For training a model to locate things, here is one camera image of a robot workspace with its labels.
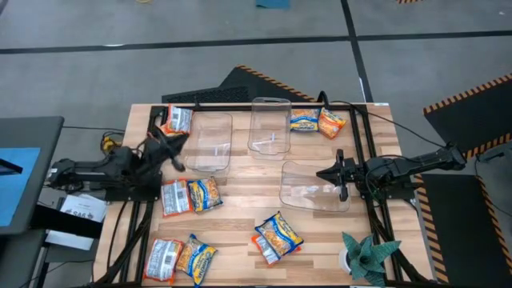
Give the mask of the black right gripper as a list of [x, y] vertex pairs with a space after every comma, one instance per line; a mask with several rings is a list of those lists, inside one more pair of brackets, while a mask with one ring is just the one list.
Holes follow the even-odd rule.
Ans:
[[349, 197], [348, 183], [353, 183], [362, 197], [368, 194], [365, 184], [366, 173], [364, 167], [356, 164], [353, 158], [345, 158], [342, 149], [337, 149], [336, 163], [330, 168], [317, 171], [316, 176], [334, 186], [339, 186], [341, 189], [340, 200], [342, 202], [347, 201]]

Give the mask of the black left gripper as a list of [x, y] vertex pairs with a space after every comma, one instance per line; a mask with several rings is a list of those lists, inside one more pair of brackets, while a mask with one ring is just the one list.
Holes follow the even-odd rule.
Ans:
[[160, 164], [169, 159], [177, 171], [184, 172], [186, 168], [184, 164], [178, 160], [178, 156], [181, 154], [189, 135], [176, 134], [166, 136], [160, 129], [152, 129], [149, 135], [156, 143], [156, 147], [150, 149], [150, 156]]

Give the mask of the orange Maruchan ramen pack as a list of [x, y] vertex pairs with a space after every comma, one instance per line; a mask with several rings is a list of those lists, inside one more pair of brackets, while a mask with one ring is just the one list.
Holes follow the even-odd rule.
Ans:
[[177, 261], [184, 242], [175, 239], [155, 238], [146, 262], [143, 278], [172, 284]]
[[168, 105], [168, 117], [166, 122], [160, 126], [165, 135], [189, 134], [193, 111], [180, 107]]
[[279, 256], [270, 246], [267, 240], [264, 239], [261, 235], [254, 235], [251, 237], [251, 241], [256, 245], [258, 251], [264, 257], [266, 264], [268, 266], [273, 266], [278, 263], [282, 256]]
[[171, 180], [163, 183], [161, 187], [161, 200], [164, 217], [177, 216], [193, 211], [193, 204], [185, 179]]
[[318, 129], [321, 134], [329, 139], [337, 137], [338, 133], [342, 130], [346, 120], [333, 114], [330, 110], [322, 108], [318, 117]]

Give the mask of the blue Maruchan ramen pack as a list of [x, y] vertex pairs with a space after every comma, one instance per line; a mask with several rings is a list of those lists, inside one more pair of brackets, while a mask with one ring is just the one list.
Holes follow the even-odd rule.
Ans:
[[320, 109], [296, 109], [291, 111], [290, 129], [299, 132], [317, 132]]
[[254, 228], [270, 244], [278, 258], [295, 251], [304, 243], [278, 211]]
[[223, 204], [215, 178], [191, 180], [186, 184], [191, 196], [194, 212], [201, 213]]
[[213, 246], [198, 240], [194, 234], [190, 234], [177, 260], [176, 269], [193, 279], [194, 288], [200, 288], [217, 251]]

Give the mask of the clear plastic bin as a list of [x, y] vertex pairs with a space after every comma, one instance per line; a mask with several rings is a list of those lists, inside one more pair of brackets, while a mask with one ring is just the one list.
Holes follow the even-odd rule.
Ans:
[[186, 143], [186, 168], [204, 174], [224, 172], [230, 163], [232, 128], [230, 114], [196, 113]]
[[290, 150], [291, 102], [284, 98], [252, 101], [248, 148], [253, 158], [282, 160]]
[[342, 188], [316, 176], [322, 170], [318, 166], [288, 161], [282, 166], [279, 198], [282, 204], [294, 208], [325, 212], [345, 212], [350, 208], [349, 189], [347, 199], [342, 200]]

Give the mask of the white plant pot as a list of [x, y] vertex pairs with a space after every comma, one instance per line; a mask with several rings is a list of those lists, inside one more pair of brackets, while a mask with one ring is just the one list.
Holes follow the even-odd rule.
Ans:
[[351, 274], [351, 268], [350, 268], [350, 257], [348, 249], [345, 248], [339, 253], [338, 257], [339, 266], [348, 274]]

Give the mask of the green snake plant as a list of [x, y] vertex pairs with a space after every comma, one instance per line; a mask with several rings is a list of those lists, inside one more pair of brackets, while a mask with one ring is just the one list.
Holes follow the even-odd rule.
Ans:
[[384, 288], [386, 270], [382, 263], [399, 249], [401, 241], [374, 245], [372, 234], [358, 242], [345, 232], [342, 232], [342, 240], [346, 248], [346, 256], [343, 259], [348, 260], [347, 264], [352, 279], [364, 278], [372, 286]]

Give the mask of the white paper sheet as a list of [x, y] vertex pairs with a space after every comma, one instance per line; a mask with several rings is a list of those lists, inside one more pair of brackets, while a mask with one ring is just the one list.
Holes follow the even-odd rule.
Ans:
[[[106, 208], [107, 204], [105, 201], [88, 194], [80, 194], [79, 196], [68, 195], [60, 211], [95, 222], [103, 222]], [[92, 247], [93, 239], [51, 230], [46, 236], [46, 242], [79, 250], [89, 250]]]

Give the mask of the black desk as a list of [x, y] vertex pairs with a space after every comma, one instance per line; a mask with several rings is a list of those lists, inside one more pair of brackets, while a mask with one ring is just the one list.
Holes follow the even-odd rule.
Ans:
[[0, 148], [40, 149], [12, 222], [0, 227], [0, 235], [21, 234], [29, 229], [63, 123], [62, 116], [0, 118]]

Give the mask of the blue sheet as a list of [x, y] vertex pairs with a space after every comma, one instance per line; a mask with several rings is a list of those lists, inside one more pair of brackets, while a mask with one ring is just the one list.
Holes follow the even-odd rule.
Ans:
[[0, 175], [0, 227], [11, 224], [39, 153], [39, 148], [0, 148], [0, 159], [22, 168], [20, 174]]

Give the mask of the blue floor mat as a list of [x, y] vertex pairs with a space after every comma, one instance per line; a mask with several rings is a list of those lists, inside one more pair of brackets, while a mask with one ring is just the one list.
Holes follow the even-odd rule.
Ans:
[[290, 0], [255, 0], [258, 8], [286, 10], [290, 8]]

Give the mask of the black aluminium table frame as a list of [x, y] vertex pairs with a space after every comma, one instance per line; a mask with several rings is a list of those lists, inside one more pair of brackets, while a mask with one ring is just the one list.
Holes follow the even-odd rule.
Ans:
[[[353, 282], [341, 268], [339, 253], [343, 250], [342, 232], [357, 240], [370, 234], [366, 205], [358, 191], [350, 187], [351, 205], [344, 213], [327, 213], [285, 206], [279, 190], [282, 166], [286, 161], [325, 169], [334, 162], [336, 149], [344, 149], [346, 157], [356, 156], [354, 124], [350, 121], [336, 139], [321, 134], [291, 134], [291, 146], [284, 159], [254, 158], [247, 142], [250, 133], [251, 104], [204, 105], [201, 108], [230, 114], [233, 120], [232, 149], [227, 174], [218, 178], [224, 204], [204, 214], [185, 213], [163, 218], [162, 204], [154, 204], [144, 250], [149, 254], [155, 238], [186, 241], [195, 234], [202, 242], [218, 249], [207, 271], [204, 286], [348, 286], [365, 285], [364, 279]], [[123, 144], [136, 146], [146, 135], [153, 109], [163, 104], [133, 104], [126, 124]], [[369, 115], [370, 128], [364, 127], [361, 115], [356, 116], [356, 131], [361, 135], [362, 152], [370, 157], [366, 132], [371, 130], [375, 151], [380, 154], [401, 154], [393, 123]], [[418, 271], [432, 278], [416, 212], [400, 200], [390, 200], [389, 212], [394, 235], [403, 242], [401, 249]], [[109, 205], [94, 263], [95, 279], [106, 273], [107, 252], [119, 216], [121, 203]], [[251, 242], [254, 228], [263, 220], [281, 211], [285, 220], [305, 239], [302, 251], [284, 257], [268, 267]]]

